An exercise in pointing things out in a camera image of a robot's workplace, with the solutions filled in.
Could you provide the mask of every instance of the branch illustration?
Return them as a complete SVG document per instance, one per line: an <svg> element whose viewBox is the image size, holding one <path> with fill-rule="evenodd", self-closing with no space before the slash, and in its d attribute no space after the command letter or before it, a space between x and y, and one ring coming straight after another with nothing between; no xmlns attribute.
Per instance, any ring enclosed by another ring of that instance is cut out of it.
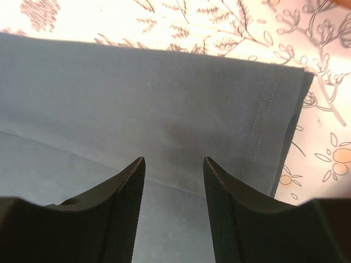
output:
<svg viewBox="0 0 351 263"><path fill-rule="evenodd" d="M278 22L281 22L288 26L288 28L277 29L276 33L278 35L289 34L297 31L299 33L302 33L312 44L312 46L318 50L319 58L313 59L312 65L309 63L307 56L305 55L301 57L300 61L296 60L293 49L291 48L288 50L287 48L284 48L284 46L279 46L281 52L275 51L274 54L277 58L284 59L284 62L282 63L283 65L290 61L293 61L294 63L304 66L307 71L313 73L317 78L319 88L328 105L328 108L318 105L318 101L313 93L309 93L309 95L305 98L303 107L316 107L322 111L333 112L340 124L346 126L346 122L343 120L333 104L338 93L338 86L343 81L345 74L335 75L334 78L331 78L332 73L331 70L329 70L330 55L329 53L324 53L324 47L339 38L343 47L351 48L351 39L349 37L346 37L346 35L351 33L351 14L347 15L344 21L340 24L337 34L335 34L335 25L332 24L329 19L325 19L324 22L322 24L319 24L317 27L314 26L315 19L318 14L335 7L337 6L328 0L318 0L316 2L316 6L314 6L312 1L307 1L306 5L302 9L302 12L311 14L307 29L299 26L301 15L298 9L296 9L294 12L285 9L282 12L282 15L276 15L276 20ZM331 97L328 95L326 85L329 85L333 88Z"/></svg>
<svg viewBox="0 0 351 263"><path fill-rule="evenodd" d="M206 16L212 26L206 24L196 24L190 21L187 17L188 5L186 0L175 0L174 4L160 3L160 5L164 8L182 13L183 21L177 21L174 18L163 16L162 13L160 14L158 12L158 7L154 5L151 0L133 1L149 12L151 17L157 15L163 19L171 19L173 22L177 23L177 25L173 24L171 26L171 29L173 30L172 37L175 41L168 47L169 50L207 54L208 49L206 46L209 41L211 41L211 45L218 49L218 56L226 56L244 41L250 41L267 48L273 45L273 39L269 32L264 32L263 42L258 40L250 33L249 25L253 20L248 7L244 3L244 0L235 0L236 6L229 5L227 3L229 2L228 0L218 0L218 5L209 0L207 8L196 9L197 13ZM146 25L143 33L149 32L157 25L157 21L151 17L137 18L138 22ZM228 23L232 29L225 30L217 27L217 25L223 23ZM209 35L202 36L201 39L193 43L190 47L182 47L182 42L179 42L179 40L187 39L189 36L199 37L191 33L191 29L194 27L207 28L213 32ZM218 33L223 35L222 39L216 39L216 35Z"/></svg>
<svg viewBox="0 0 351 263"><path fill-rule="evenodd" d="M141 48L141 49L149 49L147 46L145 46L142 42L137 41L136 44L132 43L130 40L124 38L123 43L116 43L111 40L109 40L105 35L98 33L98 35L102 38L97 38L95 37L94 40L96 43L101 44L101 45L111 45L113 47L120 47L120 48Z"/></svg>
<svg viewBox="0 0 351 263"><path fill-rule="evenodd" d="M301 150L300 147L298 147L293 141L291 142L291 144L292 144L293 146L295 146L295 147L302 153L302 155L303 155L304 157L306 157L305 153Z"/></svg>

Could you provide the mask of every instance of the floral tablecloth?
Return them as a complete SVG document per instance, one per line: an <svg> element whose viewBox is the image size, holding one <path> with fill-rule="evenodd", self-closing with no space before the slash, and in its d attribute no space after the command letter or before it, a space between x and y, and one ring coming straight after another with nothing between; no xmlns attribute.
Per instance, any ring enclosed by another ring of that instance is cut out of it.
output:
<svg viewBox="0 0 351 263"><path fill-rule="evenodd" d="M275 198L351 196L351 11L328 0L11 0L21 36L304 67L315 75Z"/></svg>

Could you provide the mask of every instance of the brown botanical print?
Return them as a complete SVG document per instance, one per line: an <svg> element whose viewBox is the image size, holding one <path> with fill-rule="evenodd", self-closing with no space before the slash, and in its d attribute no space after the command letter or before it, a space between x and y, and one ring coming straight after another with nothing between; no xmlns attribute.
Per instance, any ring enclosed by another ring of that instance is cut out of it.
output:
<svg viewBox="0 0 351 263"><path fill-rule="evenodd" d="M160 3L152 0L134 1L147 13L149 13L150 16L157 14L164 17L160 11L162 12L162 10L165 8L172 10L175 13L181 13L183 21L177 22L176 25L171 25L174 42L167 47L167 50L170 51L208 54L208 47L210 46L216 48L217 56L227 56L245 41L254 42L267 48L273 46L273 38L267 30L263 32L263 37L260 37L260 39L263 41L251 35L249 27L252 24L253 19L248 7L244 3L244 0L221 0L218 1L217 4L212 1L208 1L207 7L194 9L196 13L206 17L212 24L212 26L206 26L206 28L212 32L209 32L204 36L193 34L190 30L190 27L201 27L201 25L189 20L188 15L190 14L188 5L191 3L191 1L176 0L172 4ZM150 18L137 18L137 21L148 25L147 30L144 30L143 33L151 31L151 29L153 29L156 25L156 22ZM229 30L221 28L221 26L225 24L230 26ZM183 43L185 42L182 42L182 40L187 39L189 36L196 37L197 40L190 46L188 41L186 41L187 47L184 47ZM256 60L257 57L251 56L250 59Z"/></svg>
<svg viewBox="0 0 351 263"><path fill-rule="evenodd" d="M276 15L276 21L284 25L284 27L276 30L277 35L282 36L292 34L293 32L302 34L308 40L309 44L318 51L319 56L318 58L309 58L306 54L297 59L291 45L279 47L280 51L275 51L274 55L283 61L283 65L291 61L303 66L307 71L315 75L327 106L322 106L314 94L310 92L304 101L304 108L315 107L325 112L332 112L340 124L346 126L345 120L339 114L334 103L340 84L344 81L345 77L351 75L351 72L335 74L330 69L331 55L325 52L325 47L339 40L342 47L346 49L351 48L351 14L345 16L339 27L330 19L325 19L324 21L317 20L318 16L336 7L336 4L328 0L306 1L302 12L299 9L284 9L282 14ZM301 13L310 16L307 28L301 26Z"/></svg>
<svg viewBox="0 0 351 263"><path fill-rule="evenodd" d="M262 1L262 4L266 4L269 6L270 9L272 9L274 12L276 12L275 6L279 4L280 0L264 0Z"/></svg>
<svg viewBox="0 0 351 263"><path fill-rule="evenodd" d="M57 0L38 0L36 2L23 0L20 10L21 13L29 16L34 30L52 32L55 29L54 23L61 6Z"/></svg>
<svg viewBox="0 0 351 263"><path fill-rule="evenodd" d="M113 47L120 47L120 48L141 48L141 49L149 49L145 46L142 42L137 42L136 44L132 43L130 40L124 38L122 43L116 43L109 40L105 35L98 34L101 38L95 37L94 40L98 44L102 45L111 45Z"/></svg>
<svg viewBox="0 0 351 263"><path fill-rule="evenodd" d="M1 32L18 36L27 36L27 33L24 32L21 28L13 31L11 27L6 27L2 29Z"/></svg>

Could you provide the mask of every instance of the leaf pattern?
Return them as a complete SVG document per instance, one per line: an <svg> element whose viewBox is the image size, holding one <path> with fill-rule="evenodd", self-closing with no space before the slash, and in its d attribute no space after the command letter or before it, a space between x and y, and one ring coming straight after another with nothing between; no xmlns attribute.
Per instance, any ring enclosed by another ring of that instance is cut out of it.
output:
<svg viewBox="0 0 351 263"><path fill-rule="evenodd" d="M263 37L264 37L264 40L267 42L267 44L273 45L273 38L267 30L263 32Z"/></svg>
<svg viewBox="0 0 351 263"><path fill-rule="evenodd" d="M320 153L315 153L314 155L316 155L317 158L321 159L324 162L331 162L331 160L325 155L321 155Z"/></svg>
<svg viewBox="0 0 351 263"><path fill-rule="evenodd" d="M164 7L166 7L166 8L168 8L168 9L170 9L170 10L173 10L173 11L180 10L179 7L177 5L175 5L175 4L170 5L170 4L167 4L167 3L162 3L162 5Z"/></svg>
<svg viewBox="0 0 351 263"><path fill-rule="evenodd" d="M201 14L207 14L207 15L216 14L216 13L218 13L218 7L212 7L212 8L198 8L198 9L197 9L197 12L198 12L198 13L201 13Z"/></svg>
<svg viewBox="0 0 351 263"><path fill-rule="evenodd" d="M294 198L295 200L297 200L297 199L298 199L297 195L296 195L296 194L294 194L294 193L291 193L291 196L292 196L292 198Z"/></svg>
<svg viewBox="0 0 351 263"><path fill-rule="evenodd" d="M136 4L144 8L146 11L155 13L155 8L149 0L134 0Z"/></svg>
<svg viewBox="0 0 351 263"><path fill-rule="evenodd" d="M340 44L351 48L351 14L348 14L338 29Z"/></svg>
<svg viewBox="0 0 351 263"><path fill-rule="evenodd" d="M303 131L303 128L302 128L300 125L297 125L297 126L296 126L296 130L302 132L302 131Z"/></svg>
<svg viewBox="0 0 351 263"><path fill-rule="evenodd" d="M145 28L142 31L143 33L150 32L157 25L157 21L151 18L137 18L136 21L145 25Z"/></svg>
<svg viewBox="0 0 351 263"><path fill-rule="evenodd" d="M264 19L257 19L257 22L258 22L259 24L266 24L266 23L267 23L267 21L264 20Z"/></svg>
<svg viewBox="0 0 351 263"><path fill-rule="evenodd" d="M149 49L147 46L145 46L142 42L138 41L137 46L141 49Z"/></svg>
<svg viewBox="0 0 351 263"><path fill-rule="evenodd" d="M327 171L327 173L323 177L322 182L326 182L327 180L329 180L330 177L331 177L331 170Z"/></svg>
<svg viewBox="0 0 351 263"><path fill-rule="evenodd" d="M56 16L61 10L57 0L23 0L20 5L22 14L27 15L31 21L31 27L37 32L55 29Z"/></svg>
<svg viewBox="0 0 351 263"><path fill-rule="evenodd" d="M350 145L350 144L351 144L351 141L346 141L346 142L341 143L339 146L346 146L346 145Z"/></svg>
<svg viewBox="0 0 351 263"><path fill-rule="evenodd" d="M172 34L174 39L187 38L189 35L189 29L184 26L171 25L171 28L174 30Z"/></svg>
<svg viewBox="0 0 351 263"><path fill-rule="evenodd" d="M256 61L256 60L257 60L257 56L251 55L251 56L248 57L247 60L248 60L248 61Z"/></svg>
<svg viewBox="0 0 351 263"><path fill-rule="evenodd" d="M290 172L289 168L288 168L286 165L283 166L283 169L284 169L288 174L291 175L291 172Z"/></svg>
<svg viewBox="0 0 351 263"><path fill-rule="evenodd" d="M228 51L233 49L237 45L237 41L234 40L233 38L223 38L217 40L217 43L214 44L214 46L222 51Z"/></svg>
<svg viewBox="0 0 351 263"><path fill-rule="evenodd" d="M336 138L334 133L330 133L330 143L334 147L338 146L338 138Z"/></svg>
<svg viewBox="0 0 351 263"><path fill-rule="evenodd" d="M225 14L219 14L219 15L214 15L211 21L214 24L219 24L221 22L225 22L229 19L230 12L227 12Z"/></svg>
<svg viewBox="0 0 351 263"><path fill-rule="evenodd" d="M298 181L296 181L296 180L292 180L292 182L294 183L294 184L296 184L296 185L298 185L298 186L302 186Z"/></svg>

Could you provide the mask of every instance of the textured black surface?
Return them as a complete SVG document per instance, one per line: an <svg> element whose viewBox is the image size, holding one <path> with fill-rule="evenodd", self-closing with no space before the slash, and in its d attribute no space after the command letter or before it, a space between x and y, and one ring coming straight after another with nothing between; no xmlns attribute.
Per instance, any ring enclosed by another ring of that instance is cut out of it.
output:
<svg viewBox="0 0 351 263"><path fill-rule="evenodd" d="M144 170L137 169L115 196L114 210L106 231L103 263L131 262L137 232Z"/></svg>
<svg viewBox="0 0 351 263"><path fill-rule="evenodd" d="M131 262L144 176L138 158L61 205L0 198L0 262Z"/></svg>
<svg viewBox="0 0 351 263"><path fill-rule="evenodd" d="M243 263L229 193L208 166L204 166L204 170L208 215L216 262Z"/></svg>
<svg viewBox="0 0 351 263"><path fill-rule="evenodd" d="M294 207L247 186L210 158L203 168L216 263L351 262L351 199Z"/></svg>

